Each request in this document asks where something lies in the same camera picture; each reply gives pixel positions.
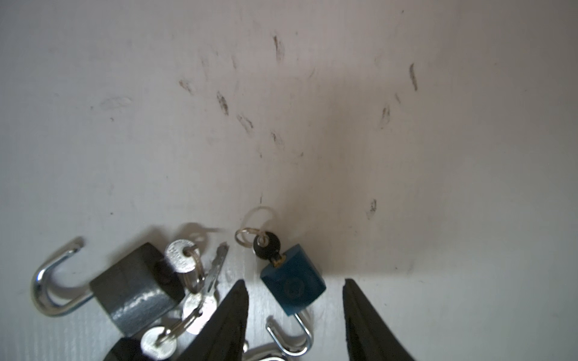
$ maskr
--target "small key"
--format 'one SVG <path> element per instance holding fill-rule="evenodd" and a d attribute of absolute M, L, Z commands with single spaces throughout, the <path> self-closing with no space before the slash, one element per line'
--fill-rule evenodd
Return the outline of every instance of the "small key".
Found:
<path fill-rule="evenodd" d="M 182 321 L 173 325 L 169 329 L 163 326 L 157 326 L 149 329 L 144 333 L 140 340 L 140 348 L 146 356 L 154 360 L 165 360 L 171 357 L 177 348 L 177 338 L 183 332 L 185 332 L 185 330 L 191 327 L 191 325 L 193 325 L 196 320 L 199 320 L 201 317 L 205 316 L 205 304 L 209 304 L 209 298 L 214 298 L 217 277 L 221 272 L 221 268 L 225 262 L 228 251 L 229 246 L 226 243 L 221 243 L 221 245 L 217 248 L 217 256 L 213 260 L 213 266 L 205 278 L 203 289 L 198 294 L 189 295 L 189 297 L 199 296 L 200 302 L 188 314 L 186 314 L 183 310 Z"/>
<path fill-rule="evenodd" d="M 199 334 L 206 323 L 213 316 L 217 310 L 217 299 L 215 298 L 216 281 L 219 273 L 221 272 L 221 267 L 227 256 L 228 246 L 226 248 L 221 248 L 220 245 L 217 249 L 217 257 L 213 260 L 213 266 L 211 267 L 207 277 L 205 278 L 205 286 L 201 293 L 190 294 L 183 304 L 183 319 L 186 319 L 191 313 L 201 306 L 201 316 L 195 319 L 190 326 L 187 327 L 187 332 L 192 334 Z"/>
<path fill-rule="evenodd" d="M 279 259 L 281 255 L 281 241 L 271 232 L 265 232 L 265 237 L 256 235 L 253 241 L 255 255 L 264 260 Z"/>
<path fill-rule="evenodd" d="M 165 259 L 177 273 L 191 272 L 199 265 L 202 267 L 199 247 L 185 239 L 176 240 L 166 246 Z"/>
<path fill-rule="evenodd" d="M 199 247 L 192 241 L 180 239 L 165 249 L 165 260 L 177 273 L 182 273 L 184 285 L 191 293 L 198 293 L 205 281 Z"/>

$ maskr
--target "white surface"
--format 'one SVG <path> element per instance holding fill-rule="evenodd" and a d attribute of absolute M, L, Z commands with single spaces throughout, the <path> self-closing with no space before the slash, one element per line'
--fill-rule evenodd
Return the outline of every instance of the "white surface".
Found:
<path fill-rule="evenodd" d="M 251 345 L 268 315 L 296 333 L 233 241 L 262 199 L 327 282 L 304 359 L 347 359 L 345 277 L 417 360 L 578 359 L 577 16 L 571 0 L 2 1 L 0 358 L 102 360 L 119 333 L 96 301 L 44 317 L 32 273 L 83 236 L 55 275 L 81 284 L 188 222 L 217 228 L 205 262 L 229 241 L 220 288 L 247 281 Z"/>

